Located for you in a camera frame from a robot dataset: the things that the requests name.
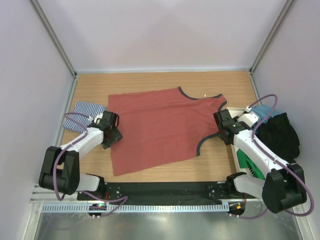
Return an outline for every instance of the wooden tabletop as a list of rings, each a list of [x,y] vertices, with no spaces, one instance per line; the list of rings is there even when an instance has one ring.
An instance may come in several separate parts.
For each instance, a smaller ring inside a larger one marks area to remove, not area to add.
[[[108,106],[109,94],[124,94],[182,87],[193,98],[222,93],[225,107],[244,108],[256,100],[247,71],[157,72],[82,74],[78,78],[70,111],[77,101]],[[79,134],[64,131],[65,144]],[[96,146],[80,162],[80,171],[104,177],[106,182],[200,182],[225,181],[236,168],[230,146],[218,137],[206,140],[200,156],[120,176],[113,175],[110,149]]]

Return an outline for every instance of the pile of clothes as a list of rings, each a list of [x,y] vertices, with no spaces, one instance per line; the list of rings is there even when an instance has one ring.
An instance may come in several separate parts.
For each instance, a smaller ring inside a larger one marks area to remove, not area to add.
[[[271,107],[269,106],[259,105],[253,107],[251,111],[261,121],[270,110]],[[288,163],[294,163],[294,159],[300,154],[299,138],[295,129],[291,126],[286,112],[275,109],[268,119],[259,126],[255,134],[271,151]],[[240,168],[250,167],[253,169],[254,177],[264,179],[263,174],[243,151],[238,150],[237,157]]]

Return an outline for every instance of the striped fabric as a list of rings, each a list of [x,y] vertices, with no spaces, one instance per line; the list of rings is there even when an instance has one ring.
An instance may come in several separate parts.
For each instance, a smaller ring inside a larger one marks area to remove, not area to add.
[[[89,117],[95,117],[98,114],[103,113],[107,108],[101,104],[95,104],[95,103],[89,103],[89,102],[84,102],[84,101],[78,101],[75,104],[75,107],[73,109],[73,113],[80,113],[80,114],[85,114]],[[69,115],[69,118],[76,120],[80,123],[82,123],[85,126],[88,126],[91,122],[84,116],[79,116],[79,115]],[[84,130],[75,124],[74,122],[70,120],[66,120],[65,123],[63,124],[63,127],[65,129],[68,129],[70,131],[76,132],[76,133],[82,133]]]

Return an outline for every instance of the red shirt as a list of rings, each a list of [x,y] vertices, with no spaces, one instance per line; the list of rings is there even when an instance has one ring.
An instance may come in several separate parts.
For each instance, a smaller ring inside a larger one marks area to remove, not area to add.
[[[222,94],[197,99],[181,87],[109,95],[107,110],[119,115],[123,136],[110,147],[113,174],[199,156],[201,144],[218,134],[213,114],[226,103]]]

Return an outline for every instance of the white backdrop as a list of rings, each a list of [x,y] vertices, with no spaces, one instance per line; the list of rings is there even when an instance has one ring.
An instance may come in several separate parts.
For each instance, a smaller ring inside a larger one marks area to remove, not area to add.
[[[72,76],[27,0],[0,7],[0,239],[21,240]]]
[[[248,69],[285,0],[38,0],[76,71]]]
[[[258,66],[260,95],[278,95],[278,108],[288,113],[300,139],[296,160],[304,169],[315,199],[309,221],[320,239],[320,2],[298,0]]]

